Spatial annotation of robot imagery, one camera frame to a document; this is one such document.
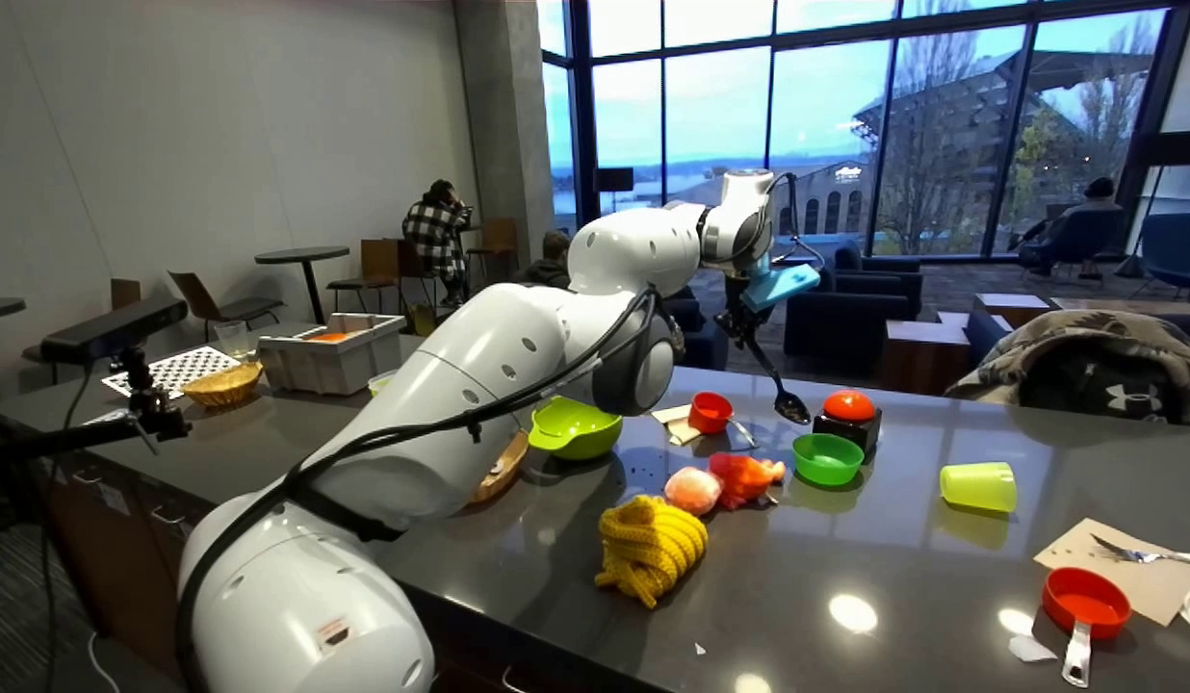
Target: cardboard box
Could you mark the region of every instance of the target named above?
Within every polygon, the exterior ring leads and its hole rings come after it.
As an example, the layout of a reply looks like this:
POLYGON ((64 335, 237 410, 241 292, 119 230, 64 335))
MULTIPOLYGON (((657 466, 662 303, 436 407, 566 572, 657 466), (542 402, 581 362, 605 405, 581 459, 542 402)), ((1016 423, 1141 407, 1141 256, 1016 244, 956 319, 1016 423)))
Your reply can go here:
POLYGON ((296 335, 261 335, 257 358, 279 394, 354 396, 367 382, 404 362, 404 314, 329 312, 327 323, 296 335))

